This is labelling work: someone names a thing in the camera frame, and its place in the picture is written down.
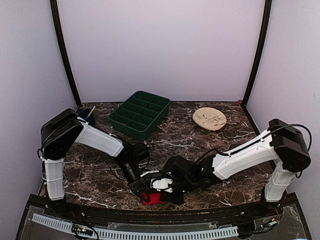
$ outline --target vent grille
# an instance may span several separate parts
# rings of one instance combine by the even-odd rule
[[[33,222],[56,229],[61,232],[73,234],[71,232],[72,222],[67,222],[60,219],[54,219],[49,216],[33,214]],[[226,227],[221,229],[192,231],[192,232],[174,232],[174,233],[151,233],[151,232],[130,232],[108,230],[99,227],[94,228],[99,234],[101,240],[214,240],[224,239],[238,236],[238,227]]]

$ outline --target beige plate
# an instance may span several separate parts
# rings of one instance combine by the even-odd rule
[[[210,131],[220,130],[227,123],[226,116],[221,111],[212,107],[199,108],[195,111],[192,118],[200,127]]]

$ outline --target red object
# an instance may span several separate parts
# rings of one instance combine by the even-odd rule
[[[145,199],[147,199],[147,193],[146,192],[143,192],[143,197]],[[160,197],[161,197],[161,193],[160,192],[150,193],[150,202],[143,201],[143,204],[144,205],[163,204],[164,202],[159,200]]]

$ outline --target blue cup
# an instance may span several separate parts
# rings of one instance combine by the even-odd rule
[[[87,121],[88,123],[90,123],[91,125],[95,126],[96,120],[95,120],[94,113],[91,113],[91,115],[89,117],[87,117],[90,112],[91,112],[91,109],[86,108],[86,109],[82,110],[81,112],[79,112],[78,116],[80,118],[82,118],[83,120]]]

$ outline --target green compartment box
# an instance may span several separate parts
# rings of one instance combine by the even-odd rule
[[[145,141],[169,111],[170,99],[137,91],[110,114],[113,129],[139,141]]]

